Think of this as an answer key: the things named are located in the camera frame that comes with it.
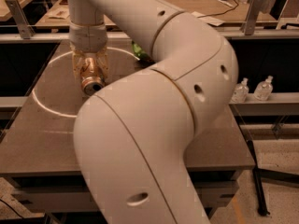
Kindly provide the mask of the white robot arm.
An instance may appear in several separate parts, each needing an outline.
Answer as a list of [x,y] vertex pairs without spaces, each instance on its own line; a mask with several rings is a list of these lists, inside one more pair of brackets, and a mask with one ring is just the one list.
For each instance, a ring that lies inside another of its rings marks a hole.
[[228,105],[238,65],[228,41],[164,0],[86,0],[155,61],[90,97],[74,148],[108,224],[210,224],[184,152]]

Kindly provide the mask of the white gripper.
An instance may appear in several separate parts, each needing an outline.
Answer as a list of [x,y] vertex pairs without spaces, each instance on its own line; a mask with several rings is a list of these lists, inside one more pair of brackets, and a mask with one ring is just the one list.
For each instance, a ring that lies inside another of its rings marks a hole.
[[105,83],[108,78],[109,65],[107,50],[107,29],[103,23],[96,25],[80,25],[73,22],[69,27],[69,40],[74,50],[72,51],[72,64],[75,78],[80,78],[85,64],[84,53],[96,53],[99,78]]

